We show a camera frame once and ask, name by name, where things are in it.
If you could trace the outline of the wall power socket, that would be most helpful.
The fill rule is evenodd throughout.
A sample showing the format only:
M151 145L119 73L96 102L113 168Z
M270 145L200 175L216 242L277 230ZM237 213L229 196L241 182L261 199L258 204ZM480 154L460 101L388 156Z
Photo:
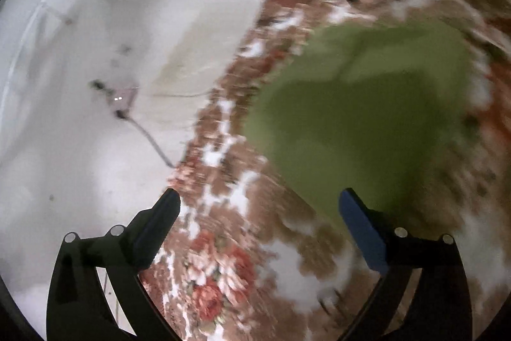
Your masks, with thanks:
M107 105L114 113L130 113L137 93L134 86L107 87Z

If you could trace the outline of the olive green garment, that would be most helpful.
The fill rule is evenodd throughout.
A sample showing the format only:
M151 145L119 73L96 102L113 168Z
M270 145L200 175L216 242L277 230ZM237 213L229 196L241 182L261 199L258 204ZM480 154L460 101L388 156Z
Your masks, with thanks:
M462 31L438 18L320 28L269 74L243 132L332 226L351 188L390 221L438 236L455 226L437 173L462 129L470 64Z

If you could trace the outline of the floral brown white blanket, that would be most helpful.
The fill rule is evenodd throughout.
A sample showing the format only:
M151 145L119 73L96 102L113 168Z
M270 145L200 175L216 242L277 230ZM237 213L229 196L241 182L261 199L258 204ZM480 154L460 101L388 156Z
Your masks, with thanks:
M169 184L181 216L141 280L186 340L373 339L384 265L348 229L353 189L399 239L457 245L383 336L510 337L510 0L263 0Z

